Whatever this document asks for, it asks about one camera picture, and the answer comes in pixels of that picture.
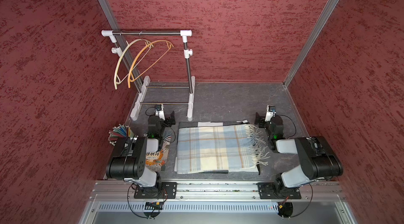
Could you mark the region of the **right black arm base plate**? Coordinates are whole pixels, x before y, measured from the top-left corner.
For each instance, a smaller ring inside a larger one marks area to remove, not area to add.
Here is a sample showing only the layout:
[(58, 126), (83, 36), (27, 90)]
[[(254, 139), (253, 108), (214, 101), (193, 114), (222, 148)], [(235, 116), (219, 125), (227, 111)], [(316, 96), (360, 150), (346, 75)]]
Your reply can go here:
[(257, 187), (260, 199), (298, 200), (302, 198), (299, 188), (287, 188), (283, 185), (279, 186), (275, 183), (258, 183)]

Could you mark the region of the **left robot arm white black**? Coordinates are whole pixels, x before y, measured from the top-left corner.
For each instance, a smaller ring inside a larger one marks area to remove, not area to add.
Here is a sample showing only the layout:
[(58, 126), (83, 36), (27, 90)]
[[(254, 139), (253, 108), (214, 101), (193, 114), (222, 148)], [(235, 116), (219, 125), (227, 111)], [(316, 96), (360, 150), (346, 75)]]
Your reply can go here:
[(165, 129), (176, 124), (175, 113), (162, 118), (150, 115), (147, 133), (137, 136), (129, 126), (119, 125), (109, 131), (108, 141), (113, 151), (106, 166), (106, 177), (134, 183), (140, 189), (160, 191), (162, 182), (153, 169), (165, 165), (170, 144), (176, 139), (173, 131), (165, 135)]

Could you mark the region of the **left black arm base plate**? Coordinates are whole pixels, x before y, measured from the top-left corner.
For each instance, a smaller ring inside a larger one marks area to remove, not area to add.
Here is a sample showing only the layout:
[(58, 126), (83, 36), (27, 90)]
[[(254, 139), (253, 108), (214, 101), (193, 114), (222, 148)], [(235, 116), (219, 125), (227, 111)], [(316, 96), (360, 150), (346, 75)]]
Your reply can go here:
[(175, 199), (177, 193), (176, 182), (162, 182), (154, 187), (139, 187), (135, 189), (135, 199)]

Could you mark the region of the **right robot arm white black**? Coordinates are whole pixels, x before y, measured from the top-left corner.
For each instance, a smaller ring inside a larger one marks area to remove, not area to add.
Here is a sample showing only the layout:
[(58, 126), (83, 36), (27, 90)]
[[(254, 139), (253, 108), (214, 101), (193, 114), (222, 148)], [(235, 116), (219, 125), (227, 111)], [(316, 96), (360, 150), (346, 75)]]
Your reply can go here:
[(316, 180), (342, 176), (343, 164), (323, 136), (285, 138), (282, 116), (271, 111), (265, 116), (256, 113), (254, 124), (265, 129), (271, 151), (294, 154), (299, 158), (297, 167), (276, 176), (276, 190), (294, 189)]

